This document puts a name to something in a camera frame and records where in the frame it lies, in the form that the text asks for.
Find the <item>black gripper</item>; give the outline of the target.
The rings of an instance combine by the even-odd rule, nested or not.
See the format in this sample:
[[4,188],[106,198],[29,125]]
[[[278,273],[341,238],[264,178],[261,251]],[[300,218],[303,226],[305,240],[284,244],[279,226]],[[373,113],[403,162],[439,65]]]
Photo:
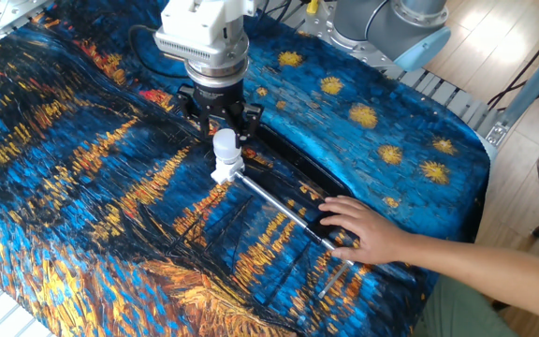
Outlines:
[[197,124],[202,139],[209,137],[212,111],[220,116],[222,110],[226,110],[235,117],[237,143],[247,141],[255,134],[264,112],[264,107],[259,104],[242,103],[243,80],[227,87],[183,84],[177,97],[184,118]]

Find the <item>person's right hand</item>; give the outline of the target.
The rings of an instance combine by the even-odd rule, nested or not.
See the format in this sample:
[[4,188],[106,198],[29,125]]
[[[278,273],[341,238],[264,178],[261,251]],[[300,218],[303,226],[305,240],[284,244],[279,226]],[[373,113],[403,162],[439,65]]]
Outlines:
[[330,212],[323,218],[323,226],[342,227],[358,236],[357,247],[335,248],[331,255],[342,260],[362,264],[386,264],[403,262],[405,244],[411,235],[355,198],[337,196],[326,198],[318,206],[322,212]]

